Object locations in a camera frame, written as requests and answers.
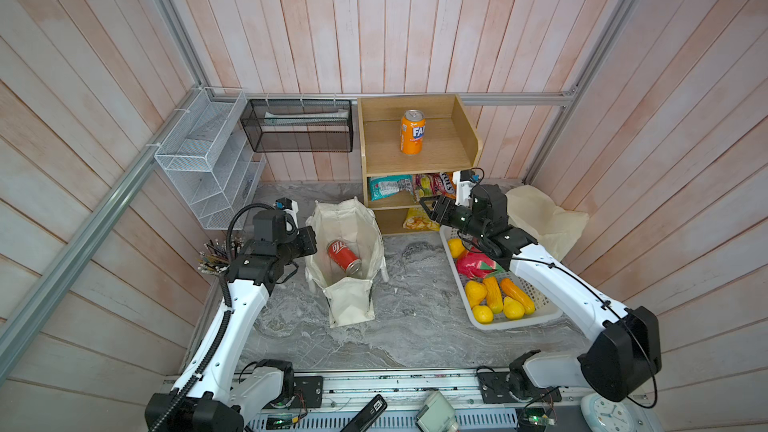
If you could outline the yellow plastic grocery bag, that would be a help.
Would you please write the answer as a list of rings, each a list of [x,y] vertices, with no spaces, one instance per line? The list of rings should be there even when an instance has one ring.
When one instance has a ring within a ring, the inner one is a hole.
[[[558,261],[576,244],[589,221],[587,213],[565,210],[530,185],[510,189],[505,196],[509,222],[533,236]]]

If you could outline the floral canvas tote bag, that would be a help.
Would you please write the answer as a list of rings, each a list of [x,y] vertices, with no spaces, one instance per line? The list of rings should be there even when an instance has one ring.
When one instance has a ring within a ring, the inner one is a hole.
[[[389,280],[374,212],[355,198],[338,204],[317,202],[306,225],[315,232],[317,252],[306,259],[305,277],[310,289],[325,297],[329,325],[374,320],[374,280]]]

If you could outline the red cola can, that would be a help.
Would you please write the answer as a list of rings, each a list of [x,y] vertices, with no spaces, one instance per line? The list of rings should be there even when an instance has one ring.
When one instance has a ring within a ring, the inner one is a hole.
[[[334,240],[328,244],[327,253],[330,259],[348,276],[357,274],[362,267],[362,260],[342,240]]]

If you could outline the yellow bell pepper toy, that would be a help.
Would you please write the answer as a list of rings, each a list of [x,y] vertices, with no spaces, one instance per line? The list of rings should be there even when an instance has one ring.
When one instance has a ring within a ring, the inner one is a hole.
[[[464,290],[469,307],[471,309],[480,305],[486,299],[488,294],[488,291],[483,283],[473,280],[470,280],[466,283]]]

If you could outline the teal snack bag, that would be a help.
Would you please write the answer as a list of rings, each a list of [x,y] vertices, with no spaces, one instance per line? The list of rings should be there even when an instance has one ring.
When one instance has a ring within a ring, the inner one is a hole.
[[[369,180],[369,197],[371,201],[383,200],[401,192],[409,194],[412,198],[415,197],[411,175],[374,177]]]

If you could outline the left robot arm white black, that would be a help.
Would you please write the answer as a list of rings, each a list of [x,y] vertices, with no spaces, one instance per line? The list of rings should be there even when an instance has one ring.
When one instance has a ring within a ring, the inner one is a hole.
[[[298,205],[288,198],[249,204],[230,223],[248,212],[253,214],[251,236],[242,246],[231,237],[225,240],[228,264],[218,276],[222,300],[205,336],[171,390],[154,394],[146,406],[151,431],[245,431],[266,406],[295,397],[288,361],[258,360],[244,380],[235,371],[275,286],[291,277],[286,266],[316,253],[315,232],[299,226]]]

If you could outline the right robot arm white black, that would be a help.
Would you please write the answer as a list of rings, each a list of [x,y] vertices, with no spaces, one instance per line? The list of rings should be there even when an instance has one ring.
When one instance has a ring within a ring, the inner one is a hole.
[[[659,323],[647,308],[609,298],[557,261],[532,235],[512,225],[496,185],[476,185],[464,202],[425,197],[428,217],[455,229],[503,270],[536,288],[589,340],[581,354],[530,351],[510,365],[511,390],[521,400],[547,389],[589,387],[613,402],[627,399],[662,369]]]

